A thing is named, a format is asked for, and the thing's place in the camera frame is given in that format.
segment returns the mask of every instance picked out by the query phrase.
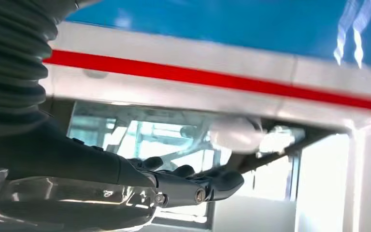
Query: bolt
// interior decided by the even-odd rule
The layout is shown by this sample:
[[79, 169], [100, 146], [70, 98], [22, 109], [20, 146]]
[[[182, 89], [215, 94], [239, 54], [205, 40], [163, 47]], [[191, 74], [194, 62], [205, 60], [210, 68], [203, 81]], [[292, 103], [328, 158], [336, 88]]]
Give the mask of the bolt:
[[197, 193], [196, 193], [196, 202], [201, 203], [204, 200], [205, 200], [205, 191], [200, 188], [199, 190], [197, 190]]
[[156, 196], [156, 202], [163, 203], [166, 200], [166, 198], [163, 195], [157, 195]]

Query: window pane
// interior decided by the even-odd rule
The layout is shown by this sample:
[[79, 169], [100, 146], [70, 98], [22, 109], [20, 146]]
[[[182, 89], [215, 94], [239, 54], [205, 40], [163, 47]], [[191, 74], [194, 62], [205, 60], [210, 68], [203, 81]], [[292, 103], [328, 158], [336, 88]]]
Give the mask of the window pane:
[[254, 171], [250, 171], [243, 174], [244, 184], [235, 193], [241, 196], [252, 197], [254, 196], [253, 185], [254, 185]]
[[116, 119], [115, 118], [108, 118], [107, 121], [106, 121], [106, 127], [108, 129], [113, 129], [115, 123], [116, 123]]
[[272, 200], [286, 199], [287, 186], [291, 184], [292, 163], [282, 157], [255, 172], [254, 196]]
[[119, 145], [126, 131], [127, 127], [117, 127], [113, 133], [108, 133], [110, 136], [104, 137], [103, 148], [106, 149], [107, 145]]
[[[138, 158], [146, 159], [184, 151], [193, 144], [193, 139], [181, 136], [182, 127], [182, 125], [132, 121], [118, 150], [118, 155], [128, 159], [138, 154]], [[195, 172], [200, 172], [212, 168], [213, 159], [213, 150], [202, 149], [175, 159], [165, 160], [160, 169], [174, 170], [188, 164], [194, 168]], [[206, 210], [206, 203], [202, 203], [197, 206], [163, 209], [157, 216], [204, 223], [207, 219]]]
[[89, 146], [96, 146], [98, 133], [97, 131], [90, 131], [90, 130], [88, 131], [88, 130], [71, 128], [69, 132], [69, 137], [84, 141]]
[[83, 126], [96, 128], [100, 125], [102, 118], [91, 117], [91, 116], [74, 116], [72, 118], [71, 124], [74, 126]]
[[226, 148], [221, 149], [220, 164], [226, 165], [230, 157], [231, 157], [230, 149], [226, 149]]

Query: robotic hand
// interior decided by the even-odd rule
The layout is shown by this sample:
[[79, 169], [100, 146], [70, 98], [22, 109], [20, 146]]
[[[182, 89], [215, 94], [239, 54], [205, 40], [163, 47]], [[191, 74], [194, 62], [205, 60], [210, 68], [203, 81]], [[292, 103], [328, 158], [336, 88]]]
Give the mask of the robotic hand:
[[223, 200], [234, 194], [244, 183], [244, 179], [237, 171], [212, 170], [203, 176], [196, 176], [189, 165], [181, 166], [172, 172], [153, 171], [163, 164], [159, 157], [145, 161], [138, 159], [129, 161], [148, 176], [162, 193], [158, 199], [161, 207], [197, 205], [202, 202]]
[[0, 232], [128, 231], [159, 207], [225, 199], [243, 184], [238, 172], [156, 171], [160, 158], [126, 160], [86, 146], [38, 110], [47, 41], [95, 1], [0, 0]]

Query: white surface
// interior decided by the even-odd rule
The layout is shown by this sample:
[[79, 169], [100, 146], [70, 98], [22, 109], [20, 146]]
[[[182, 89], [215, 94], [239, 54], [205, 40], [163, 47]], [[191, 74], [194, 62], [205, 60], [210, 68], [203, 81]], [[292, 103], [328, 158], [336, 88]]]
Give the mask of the white surface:
[[295, 205], [236, 195], [216, 204], [213, 232], [293, 232]]
[[297, 232], [341, 232], [349, 137], [333, 135], [302, 151]]
[[[59, 32], [60, 38], [52, 43], [55, 49], [248, 75], [247, 78], [340, 90], [371, 98], [371, 67], [364, 67], [364, 70], [357, 66], [338, 67], [334, 63], [255, 49], [71, 23], [60, 26]], [[42, 81], [42, 84], [56, 97], [273, 116], [352, 129], [343, 231], [371, 232], [371, 111], [116, 73], [94, 79], [85, 76], [80, 69], [53, 67], [52, 80]], [[226, 207], [216, 212], [219, 222], [216, 229], [228, 232], [238, 225], [240, 231], [252, 231], [255, 227], [251, 221], [260, 216], [259, 211], [254, 205], [245, 207], [245, 201], [234, 200], [234, 204], [230, 203], [232, 200], [224, 201]], [[239, 211], [230, 211], [231, 206], [236, 205], [241, 206]], [[249, 215], [243, 209], [258, 214]], [[277, 212], [267, 213], [267, 217], [271, 217]]]
[[305, 85], [331, 91], [367, 94], [371, 96], [371, 67], [298, 58], [293, 78], [295, 85]]
[[371, 120], [354, 130], [347, 173], [343, 231], [371, 232]]

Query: glass window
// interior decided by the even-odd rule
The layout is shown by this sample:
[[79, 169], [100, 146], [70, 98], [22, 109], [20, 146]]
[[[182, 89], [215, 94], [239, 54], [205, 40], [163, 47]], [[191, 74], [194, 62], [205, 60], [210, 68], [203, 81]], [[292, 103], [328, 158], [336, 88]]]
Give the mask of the glass window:
[[[77, 102], [69, 136], [88, 145], [103, 147], [127, 159], [159, 156], [163, 170], [188, 164], [195, 172], [224, 165], [231, 156], [226, 148], [214, 149], [204, 124], [212, 113], [150, 109], [133, 106], [105, 106], [93, 111], [94, 103]], [[275, 127], [260, 145], [260, 155], [282, 151], [301, 137], [289, 128]], [[245, 184], [237, 194], [273, 200], [289, 199], [292, 161], [281, 158], [255, 171], [245, 173]], [[157, 217], [204, 223], [207, 204], [164, 209]]]
[[296, 215], [300, 231], [343, 231], [350, 142], [347, 134], [335, 134], [303, 149]]

